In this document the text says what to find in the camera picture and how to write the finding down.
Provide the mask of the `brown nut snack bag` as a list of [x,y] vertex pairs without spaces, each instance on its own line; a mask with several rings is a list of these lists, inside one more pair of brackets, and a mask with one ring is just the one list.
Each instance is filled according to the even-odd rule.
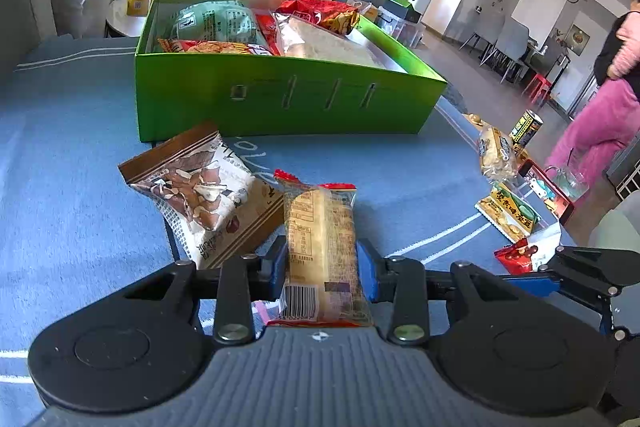
[[250,254],[284,222],[284,196],[257,178],[210,121],[118,166],[149,197],[191,261],[219,268]]

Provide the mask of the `green snack bag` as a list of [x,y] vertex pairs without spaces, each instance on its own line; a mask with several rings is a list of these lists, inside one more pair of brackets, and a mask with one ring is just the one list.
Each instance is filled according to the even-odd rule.
[[236,0],[191,4],[171,17],[164,35],[178,40],[260,43],[253,11]]

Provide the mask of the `yellow green snack packet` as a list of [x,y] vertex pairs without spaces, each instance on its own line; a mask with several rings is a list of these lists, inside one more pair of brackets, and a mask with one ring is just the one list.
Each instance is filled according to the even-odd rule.
[[536,210],[503,183],[495,183],[475,208],[512,244],[528,239],[539,219]]

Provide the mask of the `orange packaged bread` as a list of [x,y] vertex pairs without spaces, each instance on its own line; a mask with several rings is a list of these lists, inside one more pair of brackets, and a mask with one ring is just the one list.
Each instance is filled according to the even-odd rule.
[[478,139],[480,172],[488,180],[506,182],[518,175],[512,141],[499,129],[485,124]]

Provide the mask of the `white sliced bread bag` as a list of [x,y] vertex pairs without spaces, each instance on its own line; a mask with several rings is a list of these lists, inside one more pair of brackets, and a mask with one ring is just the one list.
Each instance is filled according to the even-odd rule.
[[277,45],[287,57],[306,58],[382,68],[383,64],[364,46],[307,23],[293,15],[276,14]]

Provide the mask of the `tan bread packet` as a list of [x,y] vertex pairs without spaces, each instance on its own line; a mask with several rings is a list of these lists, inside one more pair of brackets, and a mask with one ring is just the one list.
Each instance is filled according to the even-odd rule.
[[296,327],[368,327],[356,249],[351,183],[308,184],[277,169],[284,194],[285,280],[274,323]]

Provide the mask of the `red cake packet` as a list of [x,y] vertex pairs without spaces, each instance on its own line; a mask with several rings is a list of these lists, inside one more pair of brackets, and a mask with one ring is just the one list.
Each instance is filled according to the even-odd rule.
[[340,36],[348,35],[360,19],[354,6],[335,0],[285,0],[277,8],[277,12],[294,15]]

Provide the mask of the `glass cup with spoon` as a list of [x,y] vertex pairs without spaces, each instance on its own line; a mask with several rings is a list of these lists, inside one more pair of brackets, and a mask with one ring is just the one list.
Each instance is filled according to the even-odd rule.
[[566,163],[561,167],[548,166],[544,172],[551,182],[569,199],[571,202],[578,202],[589,191],[589,184],[579,171],[574,169],[573,160],[574,148],[570,149]]

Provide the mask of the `red yellow snack bag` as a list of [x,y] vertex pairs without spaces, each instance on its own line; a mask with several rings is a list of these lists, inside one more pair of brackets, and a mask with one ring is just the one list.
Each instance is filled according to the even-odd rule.
[[160,49],[166,53],[272,55],[268,49],[259,44],[242,42],[158,38],[157,44],[160,46]]

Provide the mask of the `small red snack packet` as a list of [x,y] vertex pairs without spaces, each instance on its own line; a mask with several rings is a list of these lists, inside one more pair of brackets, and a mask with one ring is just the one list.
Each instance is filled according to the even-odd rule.
[[494,252],[496,259],[511,275],[522,275],[533,271],[532,257],[538,251],[536,245],[529,245],[527,239],[500,248]]

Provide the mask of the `red chip bag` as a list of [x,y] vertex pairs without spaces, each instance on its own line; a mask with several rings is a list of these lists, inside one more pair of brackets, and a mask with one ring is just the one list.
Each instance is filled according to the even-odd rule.
[[264,37],[266,46],[270,53],[274,56],[281,56],[282,43],[280,36],[280,28],[276,17],[273,12],[265,10],[255,10],[254,15],[256,18],[257,26]]

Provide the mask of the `black yellow drink can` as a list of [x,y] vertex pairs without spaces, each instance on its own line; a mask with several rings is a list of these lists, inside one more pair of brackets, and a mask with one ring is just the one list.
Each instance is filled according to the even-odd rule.
[[526,147],[540,130],[544,121],[531,109],[527,109],[510,132],[514,145]]

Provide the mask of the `blue striped table cloth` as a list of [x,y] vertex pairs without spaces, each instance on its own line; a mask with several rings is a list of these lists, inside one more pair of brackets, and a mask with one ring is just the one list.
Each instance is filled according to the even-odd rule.
[[[55,37],[1,78],[1,421],[42,409],[26,351],[48,325],[172,259],[164,220],[119,165],[142,152],[134,40]],[[439,102],[416,135],[235,135],[254,173],[356,186],[356,231],[383,255],[500,272],[503,236],[471,132]]]

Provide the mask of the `white round coffee table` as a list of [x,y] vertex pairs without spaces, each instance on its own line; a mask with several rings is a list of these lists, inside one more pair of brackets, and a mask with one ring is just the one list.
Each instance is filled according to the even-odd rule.
[[112,36],[139,38],[146,23],[145,16],[129,15],[127,0],[113,0],[107,10],[106,26]]

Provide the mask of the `green cardboard box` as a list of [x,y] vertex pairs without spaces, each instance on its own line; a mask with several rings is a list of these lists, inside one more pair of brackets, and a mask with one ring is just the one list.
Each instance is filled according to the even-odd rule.
[[[380,66],[312,58],[163,53],[168,18],[209,0],[153,0],[134,54],[134,99],[143,142],[213,121],[224,135],[418,133],[446,80],[362,18],[349,41]],[[270,12],[283,0],[238,0]]]

